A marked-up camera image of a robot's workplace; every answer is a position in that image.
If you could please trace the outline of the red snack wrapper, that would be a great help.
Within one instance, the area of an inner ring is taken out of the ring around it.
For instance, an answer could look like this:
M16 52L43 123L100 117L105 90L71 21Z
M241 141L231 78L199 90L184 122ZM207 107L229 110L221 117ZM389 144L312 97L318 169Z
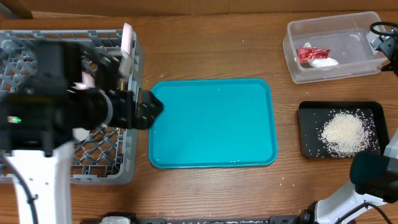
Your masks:
M307 63L315 59L328 58L329 49L319 49L315 47L301 47L296 50L300 63Z

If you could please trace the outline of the large white plate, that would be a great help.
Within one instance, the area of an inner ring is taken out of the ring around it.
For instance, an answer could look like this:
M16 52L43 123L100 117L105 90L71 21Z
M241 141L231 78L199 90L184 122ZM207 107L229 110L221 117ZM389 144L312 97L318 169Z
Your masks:
M130 77L133 67L134 59L132 56L132 26L125 23L123 26L122 39L121 39L121 62L119 66L119 73L121 77L127 80Z

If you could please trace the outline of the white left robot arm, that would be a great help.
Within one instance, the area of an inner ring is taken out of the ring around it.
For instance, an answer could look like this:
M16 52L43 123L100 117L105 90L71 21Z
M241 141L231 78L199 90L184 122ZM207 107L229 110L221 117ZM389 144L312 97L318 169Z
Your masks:
M38 70L1 101L1 160L11 171L21 223L71 223L73 130L149 129L163 103L149 90L120 90L127 52L40 41Z

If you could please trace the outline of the white napkin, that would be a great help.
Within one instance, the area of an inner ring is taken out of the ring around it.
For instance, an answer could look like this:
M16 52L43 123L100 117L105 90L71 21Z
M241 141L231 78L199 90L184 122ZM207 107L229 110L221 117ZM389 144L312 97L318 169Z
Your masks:
M306 42L303 47L312 47L312 46L309 42ZM307 63L314 68L338 65L338 61L330 57L324 59L315 59Z

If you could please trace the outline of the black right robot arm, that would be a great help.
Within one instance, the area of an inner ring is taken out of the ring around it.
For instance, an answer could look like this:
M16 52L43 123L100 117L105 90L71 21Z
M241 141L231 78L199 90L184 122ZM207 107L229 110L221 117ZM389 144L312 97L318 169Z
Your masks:
M304 109L370 109L374 115L380 151L360 152L352 162L349 181L326 199L314 201L298 216L274 216L269 223L354 223L356 217L374 208L397 202L397 137L389 138L382 106L375 101L304 101Z

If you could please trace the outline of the cream paper cup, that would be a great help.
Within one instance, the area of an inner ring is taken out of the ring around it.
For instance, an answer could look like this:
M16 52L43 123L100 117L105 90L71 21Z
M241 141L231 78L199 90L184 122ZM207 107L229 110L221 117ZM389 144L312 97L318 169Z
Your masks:
M84 141L90 135L90 130L83 128L73 129L73 137L78 141Z

